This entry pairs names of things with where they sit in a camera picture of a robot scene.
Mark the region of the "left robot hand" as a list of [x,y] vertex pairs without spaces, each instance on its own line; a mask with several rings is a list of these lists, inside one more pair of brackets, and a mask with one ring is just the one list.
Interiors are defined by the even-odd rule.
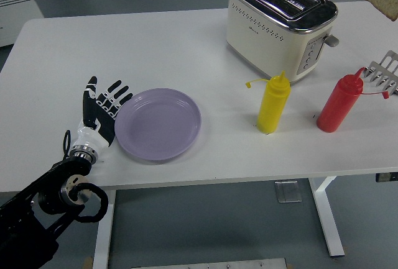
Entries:
[[129,92],[129,86],[122,85],[121,80],[117,80],[101,93],[97,92],[96,85],[97,77],[93,76],[83,92],[82,120],[72,149],[86,149],[99,155],[112,144],[116,116],[123,104],[132,98],[132,93]]

